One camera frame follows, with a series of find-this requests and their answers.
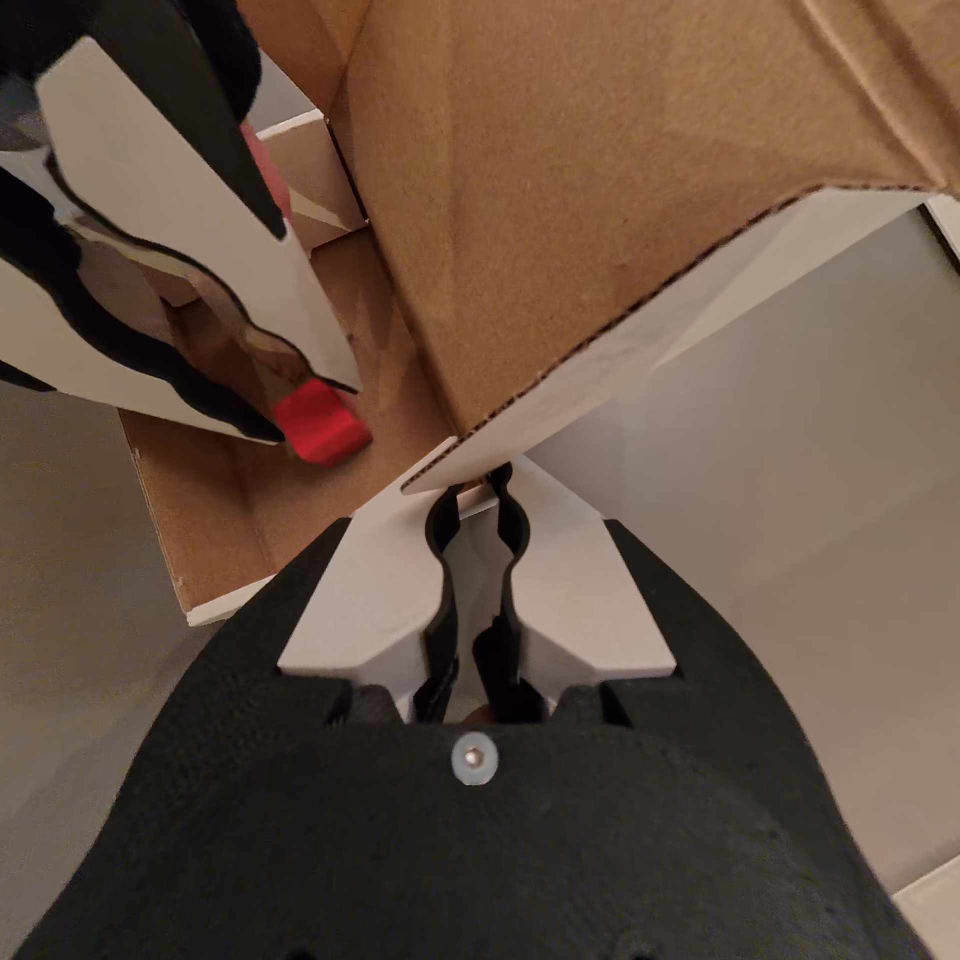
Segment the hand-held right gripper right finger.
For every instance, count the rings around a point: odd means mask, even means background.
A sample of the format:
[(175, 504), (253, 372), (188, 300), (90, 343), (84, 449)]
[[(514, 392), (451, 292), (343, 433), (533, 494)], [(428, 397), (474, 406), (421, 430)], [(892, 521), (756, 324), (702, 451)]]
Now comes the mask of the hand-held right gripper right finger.
[(524, 681), (666, 677), (677, 666), (602, 514), (534, 462), (489, 474), (511, 553), (501, 594)]

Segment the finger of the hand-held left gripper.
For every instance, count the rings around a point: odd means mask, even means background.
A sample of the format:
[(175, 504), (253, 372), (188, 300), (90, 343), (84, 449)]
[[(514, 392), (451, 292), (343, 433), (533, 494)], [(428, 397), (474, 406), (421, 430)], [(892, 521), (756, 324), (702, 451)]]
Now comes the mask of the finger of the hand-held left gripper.
[(2, 379), (186, 426), (280, 445), (281, 429), (177, 348), (114, 317), (81, 279), (54, 207), (2, 171)]
[(110, 232), (182, 267), (234, 337), (360, 392), (347, 333), (289, 222), (279, 240), (91, 39), (36, 81), (55, 173)]

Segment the red cube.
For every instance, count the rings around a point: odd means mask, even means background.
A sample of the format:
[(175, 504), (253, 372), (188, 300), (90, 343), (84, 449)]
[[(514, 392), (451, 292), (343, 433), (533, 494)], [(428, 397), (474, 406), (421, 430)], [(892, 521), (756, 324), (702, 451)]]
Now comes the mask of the red cube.
[(342, 464), (374, 439), (352, 403), (319, 379), (305, 380), (271, 402), (270, 412), (295, 455), (324, 469)]

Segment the person's left hand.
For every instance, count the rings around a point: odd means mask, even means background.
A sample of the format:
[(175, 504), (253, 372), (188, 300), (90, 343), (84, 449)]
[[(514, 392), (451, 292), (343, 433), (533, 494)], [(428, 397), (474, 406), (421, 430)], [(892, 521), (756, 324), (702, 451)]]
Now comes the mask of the person's left hand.
[(239, 129), (259, 173), (269, 189), (273, 202), (279, 208), (284, 219), (290, 221), (292, 217), (291, 193), (280, 169), (249, 120), (244, 119), (239, 125)]

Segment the white cardboard box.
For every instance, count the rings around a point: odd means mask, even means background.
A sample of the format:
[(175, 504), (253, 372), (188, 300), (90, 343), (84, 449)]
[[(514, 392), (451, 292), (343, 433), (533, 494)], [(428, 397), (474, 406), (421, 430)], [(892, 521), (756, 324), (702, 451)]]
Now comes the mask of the white cardboard box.
[(677, 351), (791, 221), (958, 197), (958, 2), (237, 2), (368, 230), (314, 268), (373, 443), (330, 470), (121, 414), (216, 619), (412, 472), (471, 482)]

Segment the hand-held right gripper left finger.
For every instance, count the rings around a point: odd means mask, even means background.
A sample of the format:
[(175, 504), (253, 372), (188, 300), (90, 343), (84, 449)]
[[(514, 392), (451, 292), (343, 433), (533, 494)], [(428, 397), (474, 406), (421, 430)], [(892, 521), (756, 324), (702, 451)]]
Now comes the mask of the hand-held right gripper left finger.
[(293, 676), (446, 681), (457, 612), (446, 552), (460, 531), (461, 486), (403, 493), (430, 453), (355, 510), (280, 655)]

